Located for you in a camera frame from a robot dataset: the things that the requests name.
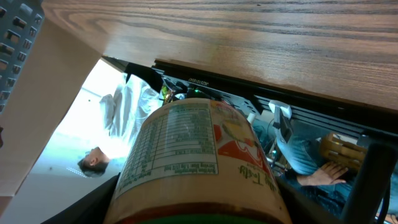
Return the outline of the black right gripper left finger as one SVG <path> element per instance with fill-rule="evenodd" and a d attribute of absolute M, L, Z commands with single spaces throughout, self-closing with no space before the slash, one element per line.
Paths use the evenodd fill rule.
<path fill-rule="evenodd" d="M 102 224 L 120 173 L 42 224 Z"/>

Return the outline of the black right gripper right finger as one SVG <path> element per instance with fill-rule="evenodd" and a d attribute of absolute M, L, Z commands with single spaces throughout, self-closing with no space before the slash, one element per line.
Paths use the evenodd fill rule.
<path fill-rule="evenodd" d="M 294 224 L 343 224 L 341 220 L 296 191 L 280 177 L 276 177 L 275 179 Z"/>

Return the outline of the seated person's hand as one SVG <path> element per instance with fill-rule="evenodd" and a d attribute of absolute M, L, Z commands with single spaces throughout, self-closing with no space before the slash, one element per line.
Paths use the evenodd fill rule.
<path fill-rule="evenodd" d="M 347 172 L 347 167 L 335 162 L 327 162 L 312 175 L 298 175 L 297 181 L 302 186 L 342 184 L 346 181 L 340 177 Z"/>

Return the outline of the green lidded jar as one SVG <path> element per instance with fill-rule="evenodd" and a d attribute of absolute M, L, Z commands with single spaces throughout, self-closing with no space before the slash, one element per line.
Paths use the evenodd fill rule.
<path fill-rule="evenodd" d="M 105 223 L 290 223 L 248 120 L 220 101 L 189 98 L 144 122 Z"/>

